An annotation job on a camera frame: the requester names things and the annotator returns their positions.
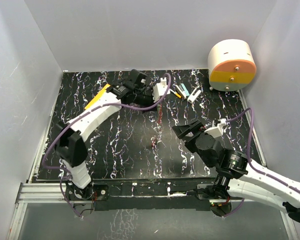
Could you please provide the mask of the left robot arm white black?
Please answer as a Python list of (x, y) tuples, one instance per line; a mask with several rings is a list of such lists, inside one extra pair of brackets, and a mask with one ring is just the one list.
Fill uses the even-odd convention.
[(122, 105), (136, 104), (147, 108), (160, 99), (158, 88), (150, 86), (147, 78), (145, 73), (133, 69), (127, 78), (108, 82), (83, 113), (62, 127), (66, 131), (54, 149), (70, 172), (72, 183), (76, 185), (75, 192), (81, 199), (89, 199), (94, 189), (89, 184), (91, 177), (86, 166), (87, 139), (99, 125), (120, 111)]

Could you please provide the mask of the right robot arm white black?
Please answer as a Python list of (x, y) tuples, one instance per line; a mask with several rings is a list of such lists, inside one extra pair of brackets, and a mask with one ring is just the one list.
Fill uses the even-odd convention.
[(273, 208), (300, 223), (300, 182), (291, 180), (258, 164), (242, 152), (225, 148), (218, 140), (227, 120), (214, 120), (205, 128), (199, 121), (173, 126), (176, 136), (204, 164), (215, 168), (217, 177), (199, 194), (206, 198), (242, 198)]

